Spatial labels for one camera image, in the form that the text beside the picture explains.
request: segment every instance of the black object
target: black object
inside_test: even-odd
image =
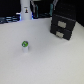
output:
[[[63,28],[58,27],[58,26],[53,25],[53,24],[51,25],[50,32],[53,33],[54,35],[58,36],[58,37],[61,37],[61,38],[67,39],[67,40],[70,40],[71,35],[72,35],[72,31],[69,31],[67,29],[63,29]]]
[[[3,23],[8,23],[6,18],[4,17],[0,17],[0,24],[3,24]]]
[[[53,15],[50,32],[67,40],[71,38],[76,23],[75,6],[58,3]]]

